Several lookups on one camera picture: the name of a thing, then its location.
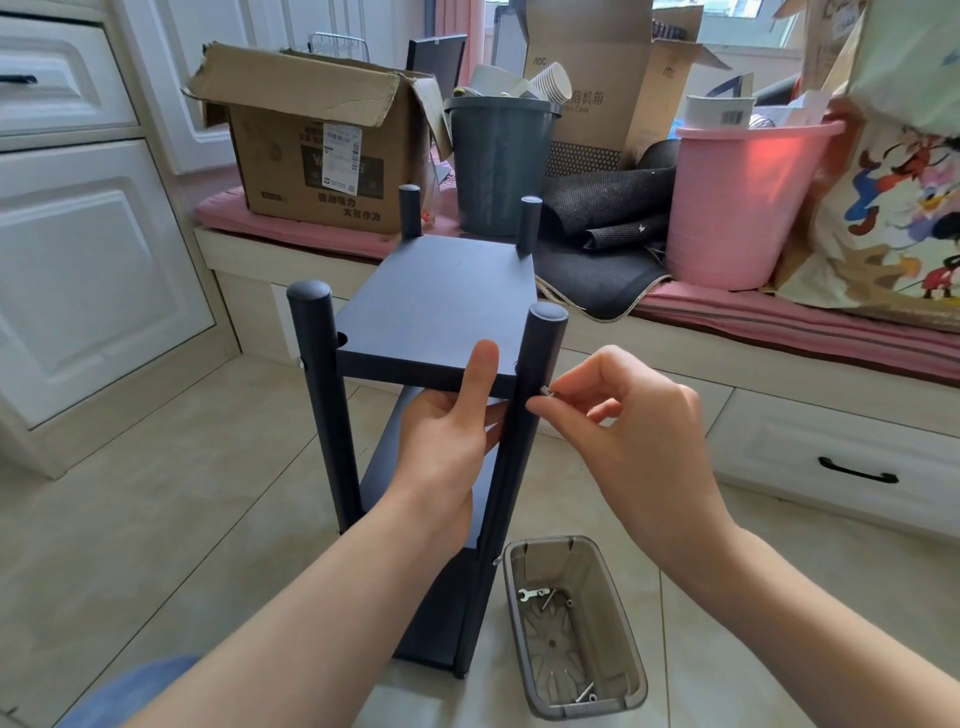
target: window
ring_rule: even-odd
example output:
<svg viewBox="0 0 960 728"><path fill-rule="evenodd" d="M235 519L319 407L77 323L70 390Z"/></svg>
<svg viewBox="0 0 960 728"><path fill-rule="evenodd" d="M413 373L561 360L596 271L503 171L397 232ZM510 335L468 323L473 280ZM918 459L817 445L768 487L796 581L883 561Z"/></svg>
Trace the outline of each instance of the window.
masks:
<svg viewBox="0 0 960 728"><path fill-rule="evenodd" d="M487 0L487 27L493 27L493 13L506 0ZM703 5L700 28L702 43L710 45L782 48L790 36L796 16L774 19L782 0L654 0L654 9Z"/></svg>

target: beige floor tile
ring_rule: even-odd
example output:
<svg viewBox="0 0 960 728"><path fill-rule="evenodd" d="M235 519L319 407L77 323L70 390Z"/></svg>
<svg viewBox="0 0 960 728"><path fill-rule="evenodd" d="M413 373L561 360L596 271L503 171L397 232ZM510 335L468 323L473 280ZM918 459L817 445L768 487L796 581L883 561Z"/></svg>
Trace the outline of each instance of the beige floor tile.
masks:
<svg viewBox="0 0 960 728"><path fill-rule="evenodd" d="M737 489L737 521L898 640L960 676L960 549ZM746 647L665 576L673 728L811 723Z"/></svg>
<svg viewBox="0 0 960 728"><path fill-rule="evenodd" d="M361 387L349 400L362 473L396 397ZM316 437L117 656L93 690L132 667L202 655L249 619L337 538L337 519Z"/></svg>
<svg viewBox="0 0 960 728"><path fill-rule="evenodd" d="M315 433L302 374L244 356L59 481L5 480L0 705L57 720Z"/></svg>
<svg viewBox="0 0 960 728"><path fill-rule="evenodd" d="M23 728L23 726L17 725L0 712L0 728Z"/></svg>
<svg viewBox="0 0 960 728"><path fill-rule="evenodd" d="M361 387L350 400L358 465L393 408L392 395ZM316 441L227 535L140 635L109 675L178 652L204 652L236 628L332 543L335 523ZM659 580L656 568L623 534L566 444L538 437L527 468L511 538L584 533L600 545L634 628L650 681L637 713L589 726L666 725ZM502 578L492 598L466 681L394 662L375 688L359 726L521 726L539 723L527 709L516 666Z"/></svg>

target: pink bucket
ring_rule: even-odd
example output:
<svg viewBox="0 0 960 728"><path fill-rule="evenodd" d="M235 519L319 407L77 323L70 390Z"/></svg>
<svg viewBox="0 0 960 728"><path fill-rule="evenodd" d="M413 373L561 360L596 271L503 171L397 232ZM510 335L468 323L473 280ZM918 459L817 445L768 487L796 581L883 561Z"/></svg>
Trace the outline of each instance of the pink bucket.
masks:
<svg viewBox="0 0 960 728"><path fill-rule="evenodd" d="M709 288L759 288L773 273L817 163L842 121L777 129L686 129L666 269Z"/></svg>

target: cardboard box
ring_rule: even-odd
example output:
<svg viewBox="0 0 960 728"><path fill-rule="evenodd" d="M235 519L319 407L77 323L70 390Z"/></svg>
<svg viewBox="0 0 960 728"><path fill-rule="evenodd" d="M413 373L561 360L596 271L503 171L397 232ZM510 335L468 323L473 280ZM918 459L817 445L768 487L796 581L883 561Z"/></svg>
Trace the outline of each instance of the cardboard box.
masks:
<svg viewBox="0 0 960 728"><path fill-rule="evenodd" d="M806 10L800 91L823 87L866 6L867 0L784 0L777 8L776 19Z"/></svg>
<svg viewBox="0 0 960 728"><path fill-rule="evenodd" d="M420 73L213 43L184 92L226 109L247 206L264 215L397 232L401 184L429 206L431 135L451 152L437 81Z"/></svg>
<svg viewBox="0 0 960 728"><path fill-rule="evenodd" d="M702 6L651 10L652 0L526 0L524 76L554 61L573 98L553 132L548 176L632 166L665 139L694 63L730 70L703 45ZM688 40L652 38L653 20Z"/></svg>

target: dark gray trash can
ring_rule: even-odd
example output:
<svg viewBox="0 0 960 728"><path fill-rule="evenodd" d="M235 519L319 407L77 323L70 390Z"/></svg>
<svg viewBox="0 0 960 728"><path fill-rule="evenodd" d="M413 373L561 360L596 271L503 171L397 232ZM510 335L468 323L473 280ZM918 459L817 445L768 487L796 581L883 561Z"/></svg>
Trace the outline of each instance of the dark gray trash can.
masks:
<svg viewBox="0 0 960 728"><path fill-rule="evenodd" d="M561 107L537 99L462 96L444 104L457 172L460 228L516 235L520 199L540 195Z"/></svg>

